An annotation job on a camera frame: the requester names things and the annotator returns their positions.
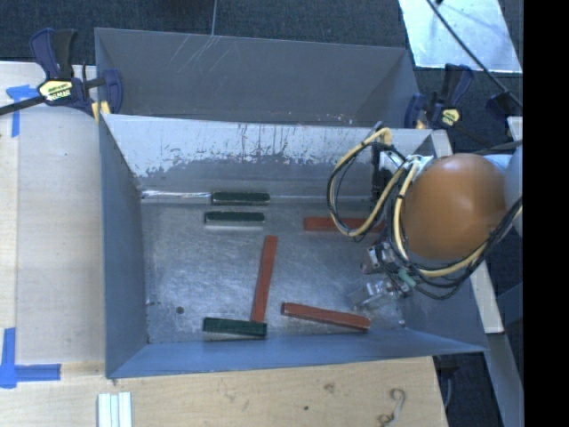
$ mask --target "wooden block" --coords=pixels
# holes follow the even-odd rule
[[[372,321],[369,318],[353,313],[343,313],[341,311],[324,310],[317,307],[310,307],[293,302],[283,302],[281,314],[287,317],[306,319],[319,323],[332,324],[335,326],[352,327],[362,331],[369,330]]]
[[[257,288],[252,303],[251,321],[264,322],[265,310],[268,302],[268,289],[273,274],[273,265],[275,263],[276,236],[266,236],[263,245],[263,251],[260,258],[259,276],[257,278]]]
[[[351,229],[357,229],[365,223],[363,218],[342,218],[341,219],[346,226]],[[305,231],[337,231],[336,225],[334,224],[331,217],[305,217],[302,223],[303,229]],[[376,225],[372,231],[379,232],[385,226],[384,222]]]

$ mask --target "wire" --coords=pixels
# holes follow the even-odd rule
[[[433,4],[433,2],[431,2],[431,0],[426,0],[427,3],[429,4],[431,10],[433,10],[433,12],[435,13],[435,15],[440,19],[440,21],[443,23],[443,25],[446,27],[446,29],[449,31],[449,33],[453,36],[453,38],[456,40],[456,42],[458,44],[461,45],[462,49],[464,49],[464,52],[466,54],[469,55],[469,57],[486,73],[486,75],[496,84],[498,85],[503,92],[507,93],[509,95],[509,97],[520,107],[522,108],[522,102],[511,93],[511,91],[508,89],[508,87],[506,87],[495,75],[493,75],[490,70],[485,66],[484,63],[482,63],[482,61],[480,61],[480,59],[464,44],[464,42],[459,38],[459,36],[456,34],[456,32],[453,30],[453,28],[449,25],[449,23],[446,21],[446,19],[443,17],[443,15],[440,13],[440,11],[435,7],[435,4]]]
[[[368,218],[365,220],[364,224],[356,229],[351,229],[350,227],[348,227],[338,215],[337,206],[336,206],[337,195],[335,194],[336,176],[338,175],[339,172],[341,172],[342,169],[344,169],[347,166],[348,163],[351,162],[352,159],[355,159],[355,157],[357,157],[357,155],[362,150],[370,146],[377,139],[382,138],[383,143],[390,146],[391,137],[392,137],[391,131],[388,128],[385,127],[380,128],[376,132],[373,132],[371,135],[367,136],[361,143],[356,145],[353,149],[349,150],[348,153],[340,159],[340,161],[336,164],[336,166],[333,169],[333,172],[328,180],[328,186],[327,186],[328,208],[330,210],[330,215],[332,216],[336,228],[338,228],[338,230],[345,236],[351,238],[363,236],[373,226],[373,223],[377,220],[377,218],[381,214],[382,208],[385,204],[387,197],[389,196],[390,191],[393,190],[393,188],[397,183],[397,180],[399,179],[399,177],[401,177],[401,175],[405,171],[405,167],[401,165],[396,170],[393,177],[389,180],[387,187],[381,193],[381,196],[378,199],[377,203],[375,204],[374,209],[372,210]]]

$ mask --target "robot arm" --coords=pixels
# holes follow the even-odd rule
[[[390,145],[390,136],[387,128],[376,131],[336,165],[328,182],[331,216],[338,229],[351,238],[362,238],[383,220],[386,226],[365,251],[364,272],[387,274],[389,280],[383,287],[390,292],[407,295],[414,288],[445,299],[458,290],[512,225],[521,236],[522,148],[513,156],[501,156],[501,164],[476,154],[403,157]],[[353,157],[374,143],[387,154],[384,160],[398,162],[391,166],[391,178],[365,224],[351,230],[336,213],[336,178]],[[424,286],[435,288],[435,292]],[[380,288],[366,288],[370,296],[377,294],[372,294],[374,289]]]

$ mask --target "yellow cable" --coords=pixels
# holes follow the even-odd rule
[[[391,144],[391,139],[392,139],[392,133],[391,130],[389,130],[388,128],[381,128],[378,131],[376,131],[375,133],[371,134],[370,136],[368,136],[367,138],[364,139],[363,142],[361,142],[360,144],[356,145],[353,149],[349,150],[348,153],[346,153],[346,155],[344,155],[340,161],[336,164],[334,169],[339,168],[340,166],[342,166],[344,163],[346,163],[349,159],[351,159],[354,154],[356,154],[357,152],[365,149],[367,146],[369,146],[373,141],[375,141],[376,139],[382,137],[383,142],[387,145]],[[338,230],[344,234],[345,236],[348,236],[350,238],[354,238],[356,236],[359,236],[361,234],[363,234],[373,223],[373,217],[378,213],[378,211],[381,209],[383,202],[385,202],[386,197],[389,195],[389,192],[393,189],[393,186],[396,184],[397,180],[399,179],[399,177],[401,177],[401,174],[403,173],[404,169],[403,168],[399,168],[396,173],[393,175],[393,177],[391,178],[391,180],[389,181],[387,187],[385,188],[385,190],[383,190],[383,193],[380,196],[380,199],[377,201],[377,203],[375,204],[375,207],[372,211],[372,213],[370,213],[370,215],[367,217],[367,220],[364,222],[364,224],[362,226],[360,226],[359,228],[355,229],[355,230],[351,230],[351,229],[347,229],[345,228],[339,221],[338,219],[334,216],[334,214],[331,212],[330,215],[332,216],[332,220],[334,222],[334,224],[336,225],[336,228],[338,228]],[[334,205],[335,207],[335,200],[334,200],[334,185],[335,185],[336,179],[332,179],[332,182],[330,183],[330,190],[328,192],[328,199],[330,204]]]
[[[383,203],[385,202],[385,199],[389,196],[389,194],[391,193],[391,190],[393,190],[393,187],[395,186],[395,184],[399,180],[399,177],[401,177],[401,175],[403,174],[404,171],[405,171],[405,169],[403,167],[400,167],[399,169],[397,169],[395,171],[395,173],[393,174],[393,177],[391,177],[391,179],[389,180],[387,187],[385,187],[385,189],[381,193],[381,196],[378,199],[377,203],[375,204],[375,207],[373,208],[372,213],[370,213],[370,215],[367,217],[367,220],[365,220],[365,222],[362,226],[360,226],[359,228],[356,228],[355,230],[350,230],[350,229],[345,230],[345,229],[343,229],[342,225],[338,222],[338,219],[331,213],[330,215],[332,216],[332,220],[333,220],[334,224],[336,225],[336,228],[338,228],[338,230],[344,236],[348,236],[349,238],[354,238],[354,237],[360,236],[362,233],[364,233],[372,225],[373,217],[383,207]]]

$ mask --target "table surface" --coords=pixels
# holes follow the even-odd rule
[[[39,84],[43,78],[43,71],[35,64],[0,62],[0,72],[0,88],[3,90],[7,86]],[[9,102],[7,95],[0,93],[0,106]],[[30,121],[27,119],[45,118],[53,111],[57,109],[40,105],[22,112],[22,132],[26,131],[26,121]],[[79,113],[73,109],[65,112]],[[20,267],[16,251],[22,136],[13,138],[11,131],[12,116],[0,117],[0,333],[2,328],[17,324],[16,311],[19,315],[49,317],[52,314],[50,310],[61,308],[60,303],[49,302],[49,299],[41,306],[22,306],[21,295],[16,301],[16,294],[21,294],[22,289],[33,290],[34,287],[29,280],[20,283],[18,278],[21,270],[25,269]],[[41,216],[41,209],[36,211],[36,215]],[[59,276],[63,282],[61,292],[65,294],[68,275],[62,271]],[[495,298],[485,266],[472,281],[486,332],[500,332],[503,326],[497,309],[494,311]],[[26,299],[34,299],[34,295],[23,296],[23,300]],[[40,326],[37,330],[39,334],[49,332]],[[49,338],[46,340],[46,344],[39,341],[37,348],[49,346]],[[20,383],[14,390],[0,390],[0,427],[93,425],[97,395],[121,391],[132,393],[136,426],[188,423],[275,426],[344,426],[352,423],[375,426],[380,415],[392,413],[396,402],[390,398],[389,392],[394,388],[406,393],[397,425],[448,425],[430,357],[115,381],[105,378],[103,362],[89,358],[65,362],[58,382]]]

